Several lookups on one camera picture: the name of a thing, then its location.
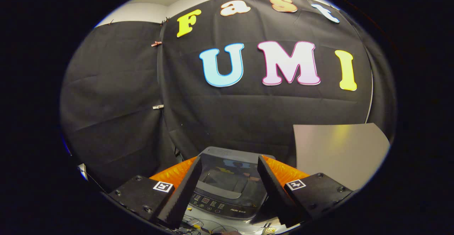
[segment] cable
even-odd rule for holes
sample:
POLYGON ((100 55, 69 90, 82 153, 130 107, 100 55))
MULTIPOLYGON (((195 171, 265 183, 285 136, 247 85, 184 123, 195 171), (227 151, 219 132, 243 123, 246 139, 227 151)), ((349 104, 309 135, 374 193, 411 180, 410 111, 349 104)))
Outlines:
POLYGON ((213 231, 216 230, 216 229, 219 228, 219 227, 222 227, 225 231, 227 231, 227 229, 226 229, 225 227, 232 227, 232 228, 234 228, 235 230, 237 230, 237 232, 239 232, 238 229, 235 228, 235 227, 233 227, 233 226, 229 226, 229 225, 224 225, 224 226, 222 226, 222 225, 221 225, 221 226, 218 226, 218 227, 212 229, 211 232, 210 232, 210 234, 212 234, 213 231))
POLYGON ((195 218, 195 217, 193 217, 193 216, 189 216, 189 215, 187 215, 187 214, 185 214, 185 216, 188 216, 188 217, 191 217, 191 218, 197 219, 197 220, 199 220, 199 221, 200 221, 200 220, 205 220, 205 221, 214 222, 215 224, 219 225, 219 227, 222 227, 222 228, 223 228, 224 230, 226 230, 226 231, 227 231, 227 229, 226 229, 226 228, 225 228, 225 227, 224 227, 224 226, 223 226, 222 224, 220 224, 220 223, 218 223, 218 222, 215 222, 215 221, 213 221, 213 220, 208 220, 208 219, 198 219, 198 218, 195 218))
POLYGON ((255 232, 246 233, 246 234, 243 234, 243 235, 254 234, 254 233, 258 232, 259 230, 262 230, 262 229, 264 230, 264 229, 266 229, 266 228, 268 228, 268 227, 261 227, 260 229, 256 230, 255 232))
POLYGON ((93 180, 93 181, 99 186, 99 188, 101 188, 101 190, 103 190, 104 193, 108 195, 108 193, 101 187, 101 185, 98 184, 98 182, 96 182, 95 179, 93 179, 93 177, 91 177, 91 175, 90 175, 89 173, 87 173, 86 171, 82 170, 80 167, 77 167, 77 169, 78 169, 80 172, 86 173, 86 174, 91 178, 91 180, 93 180))

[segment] letter m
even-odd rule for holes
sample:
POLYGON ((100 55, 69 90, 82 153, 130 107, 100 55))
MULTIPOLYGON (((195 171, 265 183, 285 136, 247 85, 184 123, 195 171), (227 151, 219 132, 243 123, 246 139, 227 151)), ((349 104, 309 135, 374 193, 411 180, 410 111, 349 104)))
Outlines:
POLYGON ((297 42, 293 49, 292 56, 289 57, 279 43, 266 41, 258 44, 258 48, 263 51, 266 62, 266 76, 263 84, 275 86, 282 83, 282 78, 277 75, 279 68, 288 83, 292 83, 300 68, 300 76, 297 81, 302 85, 317 85, 320 78, 317 76, 317 68, 314 59, 315 45, 311 42, 297 42))

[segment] black cloth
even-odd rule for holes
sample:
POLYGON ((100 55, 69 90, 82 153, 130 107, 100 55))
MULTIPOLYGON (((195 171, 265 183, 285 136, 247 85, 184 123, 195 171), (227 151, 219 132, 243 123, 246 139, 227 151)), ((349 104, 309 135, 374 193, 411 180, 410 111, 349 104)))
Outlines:
POLYGON ((113 190, 177 163, 157 84, 160 25, 128 21, 93 29, 66 71, 60 117, 70 151, 113 190))
POLYGON ((61 93, 61 123, 68 144, 95 178, 114 189, 133 175, 152 175, 208 146, 270 154, 296 165, 294 124, 376 123, 393 137, 395 93, 386 57, 345 13, 313 0, 292 0, 295 13, 277 12, 269 0, 243 0, 247 13, 220 15, 232 0, 209 0, 163 26, 117 22, 93 29, 71 60, 61 93), (312 4, 331 11, 329 21, 312 4), (177 38, 177 19, 200 9, 193 30, 177 38), (162 41, 151 47, 154 41, 162 41), (264 54, 257 45, 277 41, 291 55, 298 41, 315 44, 321 83, 262 83, 264 54), (220 50, 219 73, 231 71, 224 47, 243 43, 243 76, 233 86, 207 83, 199 54, 220 50), (353 55, 356 91, 339 87, 335 50, 353 55), (370 109, 373 81, 373 99, 370 109), (164 109, 152 109, 164 104, 164 109))

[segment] orange soft pad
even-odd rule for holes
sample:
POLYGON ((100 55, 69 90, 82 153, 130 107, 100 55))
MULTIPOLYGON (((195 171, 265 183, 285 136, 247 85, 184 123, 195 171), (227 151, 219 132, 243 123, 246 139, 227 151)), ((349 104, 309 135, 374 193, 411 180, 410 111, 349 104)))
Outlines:
POLYGON ((288 182, 309 176, 305 172, 301 172, 300 170, 297 170, 296 168, 284 164, 280 161, 268 158, 264 155, 262 155, 262 157, 265 159, 266 163, 271 168, 274 176, 277 178, 282 187, 284 187, 284 185, 288 182))
POLYGON ((173 184, 173 186, 175 186, 175 189, 177 189, 196 158, 197 157, 194 157, 178 163, 166 170, 153 175, 152 177, 150 177, 150 179, 165 183, 171 183, 173 184))

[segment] blue letter u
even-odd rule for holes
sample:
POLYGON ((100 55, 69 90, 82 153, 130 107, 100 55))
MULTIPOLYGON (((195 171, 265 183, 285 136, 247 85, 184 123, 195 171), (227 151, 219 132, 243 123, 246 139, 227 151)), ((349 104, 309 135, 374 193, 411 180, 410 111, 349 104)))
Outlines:
POLYGON ((224 50, 230 54, 232 71, 228 75, 221 75, 217 70, 216 56, 219 49, 209 49, 200 53, 199 58, 203 62, 203 73, 206 82, 215 87, 227 87, 237 83, 243 76, 243 60, 241 59, 241 50, 244 44, 235 43, 227 45, 224 50))

